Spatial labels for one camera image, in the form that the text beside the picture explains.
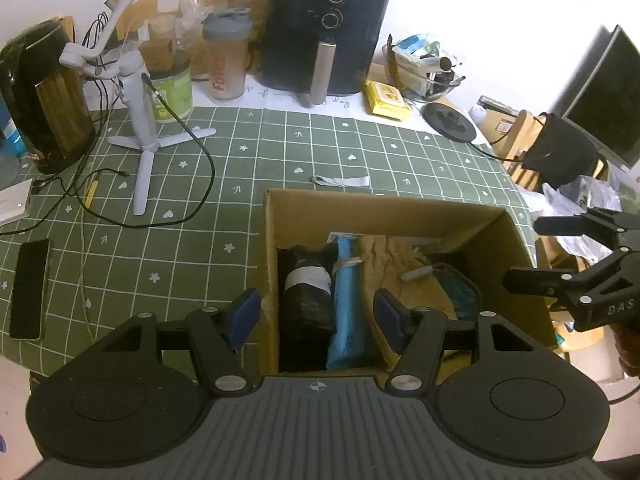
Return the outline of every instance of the table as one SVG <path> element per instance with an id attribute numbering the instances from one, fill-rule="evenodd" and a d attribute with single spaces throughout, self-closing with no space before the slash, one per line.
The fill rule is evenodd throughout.
<path id="1" fill-rule="evenodd" d="M 364 189 L 322 187 L 335 192 L 392 194 L 504 206 L 534 254 L 526 205 L 500 162 L 441 136 L 353 118 L 269 109 L 196 107 L 193 127 L 214 127 L 204 141 L 216 166 L 214 187 L 201 211 L 179 226 L 121 228 L 84 215 L 84 284 L 90 327 L 97 337 L 137 312 L 161 320 L 183 319 L 203 306 L 225 306 L 254 282 L 264 192 L 273 187 L 319 189 L 310 178 L 369 176 Z M 161 134 L 180 131 L 165 124 Z M 115 110 L 109 135 L 131 135 L 126 110 Z M 136 173 L 138 154 L 111 146 L 95 149 L 94 168 Z M 22 175 L 40 176 L 28 159 Z M 195 142 L 156 154 L 146 213 L 134 217 L 134 176 L 101 174 L 91 209 L 126 223 L 178 219 L 201 200 L 209 164 Z M 32 198 L 28 219 L 0 232 L 33 225 L 62 195 L 57 183 Z M 81 267 L 80 208 L 66 197 L 37 229 L 0 237 L 0 353 L 27 368 L 52 374 L 90 345 L 78 291 Z M 46 328 L 41 342 L 8 336 L 8 309 L 18 247 L 49 237 L 50 261 Z M 186 352 L 166 352 L 168 364 L 193 375 Z M 250 376 L 257 374 L 256 344 L 239 356 Z"/>

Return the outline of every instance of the green container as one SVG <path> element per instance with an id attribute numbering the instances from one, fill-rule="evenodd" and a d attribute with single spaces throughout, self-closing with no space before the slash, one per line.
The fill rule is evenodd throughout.
<path id="1" fill-rule="evenodd" d="M 193 95 L 191 94 L 191 71 L 189 56 L 182 50 L 175 53 L 174 65 L 170 70 L 150 72 L 151 81 L 160 92 L 162 98 L 178 117 L 184 119 L 193 110 Z M 173 123 L 174 117 L 162 106 L 161 102 L 152 95 L 151 104 L 154 119 L 157 123 Z"/>

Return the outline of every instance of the black air fryer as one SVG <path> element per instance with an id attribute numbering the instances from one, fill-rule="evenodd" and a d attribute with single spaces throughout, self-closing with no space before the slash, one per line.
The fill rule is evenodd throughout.
<path id="1" fill-rule="evenodd" d="M 270 0 L 260 81 L 269 88 L 327 95 L 360 92 L 388 0 Z"/>

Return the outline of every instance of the air fryer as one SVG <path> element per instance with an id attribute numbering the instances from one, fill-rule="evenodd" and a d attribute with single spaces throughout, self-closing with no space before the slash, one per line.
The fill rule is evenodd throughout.
<path id="1" fill-rule="evenodd" d="M 45 174 L 79 160 L 95 139 L 78 72 L 58 58 L 69 38 L 57 20 L 28 28 L 0 52 L 0 91 Z"/>
<path id="2" fill-rule="evenodd" d="M 269 88 L 326 95 L 360 92 L 388 0 L 270 0 L 259 78 Z"/>

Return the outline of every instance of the black screen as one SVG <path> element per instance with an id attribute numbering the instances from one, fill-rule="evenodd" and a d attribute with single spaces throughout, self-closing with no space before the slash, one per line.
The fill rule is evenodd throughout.
<path id="1" fill-rule="evenodd" d="M 567 118 L 629 166 L 640 159 L 640 54 L 621 28 Z"/>
<path id="2" fill-rule="evenodd" d="M 49 240 L 27 242 L 20 246 L 11 302 L 11 338 L 36 340 L 41 337 L 48 258 Z"/>

